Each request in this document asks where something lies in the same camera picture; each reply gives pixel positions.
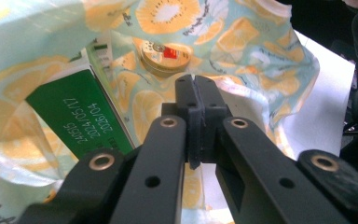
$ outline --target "fruit pattern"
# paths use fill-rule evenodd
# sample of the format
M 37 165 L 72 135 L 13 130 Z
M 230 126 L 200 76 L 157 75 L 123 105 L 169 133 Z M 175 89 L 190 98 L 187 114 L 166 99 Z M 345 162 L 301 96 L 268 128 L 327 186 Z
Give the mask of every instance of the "fruit pattern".
M 24 99 L 107 30 L 114 39 L 114 73 L 108 74 L 112 91 L 138 144 L 158 116 L 159 104 L 174 101 L 173 83 L 182 74 L 147 73 L 135 37 L 190 52 L 188 73 L 218 84 L 231 80 L 240 94 L 264 106 L 268 136 L 290 155 L 279 120 L 299 110 L 319 70 L 298 41 L 290 16 L 290 7 L 274 0 L 0 1 L 0 156 L 15 164 L 11 169 L 0 163 L 0 193 L 11 189 L 24 202 L 41 202 L 51 183 L 75 164 L 57 136 L 30 115 Z M 4 173 L 8 168 L 15 173 Z M 19 178 L 29 188 L 19 187 Z M 198 181 L 188 181 L 196 187 L 185 194 L 201 195 Z M 186 201 L 189 207 L 202 204 L 193 201 Z M 7 209 L 6 215 L 18 214 Z

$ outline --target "round tin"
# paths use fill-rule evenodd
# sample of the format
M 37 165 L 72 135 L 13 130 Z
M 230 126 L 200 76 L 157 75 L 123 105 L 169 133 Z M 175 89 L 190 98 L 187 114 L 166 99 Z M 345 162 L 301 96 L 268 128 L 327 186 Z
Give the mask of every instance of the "round tin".
M 187 52 L 144 41 L 141 47 L 141 61 L 145 69 L 158 77 L 169 77 L 184 72 L 190 62 Z

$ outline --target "green box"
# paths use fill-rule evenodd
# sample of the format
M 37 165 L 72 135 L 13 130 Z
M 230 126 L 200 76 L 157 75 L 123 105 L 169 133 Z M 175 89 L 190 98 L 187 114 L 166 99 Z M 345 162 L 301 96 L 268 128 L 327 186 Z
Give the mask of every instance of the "green box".
M 131 140 L 94 73 L 103 69 L 85 52 L 73 61 L 77 66 L 38 87 L 26 101 L 79 159 L 101 147 L 128 153 Z

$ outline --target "kiwi print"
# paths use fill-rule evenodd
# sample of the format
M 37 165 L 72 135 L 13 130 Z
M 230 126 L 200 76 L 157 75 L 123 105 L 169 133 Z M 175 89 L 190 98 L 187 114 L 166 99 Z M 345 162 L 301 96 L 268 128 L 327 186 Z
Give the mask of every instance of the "kiwi print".
M 145 0 L 135 11 L 144 32 L 152 35 L 177 32 L 200 14 L 197 0 Z

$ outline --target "white surface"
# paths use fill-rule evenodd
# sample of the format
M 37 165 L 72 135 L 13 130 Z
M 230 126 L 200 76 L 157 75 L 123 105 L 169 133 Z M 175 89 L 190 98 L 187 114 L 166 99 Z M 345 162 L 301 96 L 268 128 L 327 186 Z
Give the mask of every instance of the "white surface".
M 297 35 L 318 58 L 321 70 L 300 112 L 285 118 L 283 128 L 296 158 L 301 151 L 314 148 L 338 155 L 354 65 L 306 36 Z M 214 168 L 214 164 L 202 164 L 205 203 L 213 210 L 225 209 L 227 203 Z

